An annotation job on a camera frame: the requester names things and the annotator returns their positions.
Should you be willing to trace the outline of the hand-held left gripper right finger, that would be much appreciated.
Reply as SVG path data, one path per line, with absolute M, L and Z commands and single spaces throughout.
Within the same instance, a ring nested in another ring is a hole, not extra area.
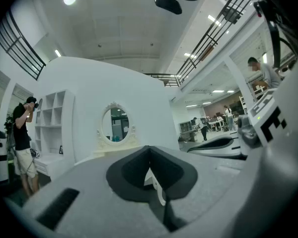
M 167 200 L 184 198 L 198 179 L 198 172 L 191 164 L 151 146 L 149 168 L 166 195 Z

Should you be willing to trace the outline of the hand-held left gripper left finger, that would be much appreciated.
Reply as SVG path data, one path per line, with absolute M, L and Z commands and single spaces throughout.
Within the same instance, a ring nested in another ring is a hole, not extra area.
M 150 147 L 140 150 L 114 162 L 106 172 L 111 189 L 120 198 L 148 203 L 149 192 L 144 189 L 145 177 L 150 169 Z

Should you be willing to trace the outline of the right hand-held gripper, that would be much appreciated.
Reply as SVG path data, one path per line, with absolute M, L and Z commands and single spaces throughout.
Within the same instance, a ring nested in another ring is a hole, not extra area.
M 252 149 L 294 132 L 298 132 L 298 60 L 277 89 L 267 90 L 248 114 L 238 117 L 236 132 L 191 147 L 187 153 L 246 158 Z

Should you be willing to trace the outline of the grey shelf cabinet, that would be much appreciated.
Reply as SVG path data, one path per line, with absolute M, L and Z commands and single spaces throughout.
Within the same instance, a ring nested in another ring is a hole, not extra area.
M 180 136 L 185 142 L 195 142 L 196 141 L 196 129 L 195 123 L 192 124 L 191 121 L 182 122 L 179 124 Z

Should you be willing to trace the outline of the white low cabinet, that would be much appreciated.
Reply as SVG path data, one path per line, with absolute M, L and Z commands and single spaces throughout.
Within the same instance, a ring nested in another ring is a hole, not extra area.
M 48 176 L 51 181 L 64 172 L 64 159 L 56 155 L 46 155 L 34 159 L 37 172 Z

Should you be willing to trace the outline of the black balcony railing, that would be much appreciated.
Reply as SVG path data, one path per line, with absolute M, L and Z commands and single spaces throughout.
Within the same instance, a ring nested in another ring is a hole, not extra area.
M 0 46 L 27 74 L 38 80 L 46 64 L 21 32 L 11 10 L 0 22 Z
M 203 0 L 171 49 L 171 58 L 149 76 L 161 80 L 166 87 L 186 83 L 237 32 L 253 1 Z

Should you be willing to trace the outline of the white cube bookshelf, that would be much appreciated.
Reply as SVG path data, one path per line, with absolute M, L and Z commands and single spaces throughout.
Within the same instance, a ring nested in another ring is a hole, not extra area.
M 73 109 L 75 96 L 69 90 L 50 93 L 39 99 L 35 117 L 35 143 L 40 156 L 56 155 L 75 162 L 73 147 Z M 63 146 L 63 155 L 59 154 Z

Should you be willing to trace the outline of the oval mirror cream ornate frame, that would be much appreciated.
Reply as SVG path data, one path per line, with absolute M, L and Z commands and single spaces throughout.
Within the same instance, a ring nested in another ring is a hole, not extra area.
M 96 138 L 98 152 L 107 153 L 140 146 L 131 116 L 116 102 L 107 105 L 102 112 Z

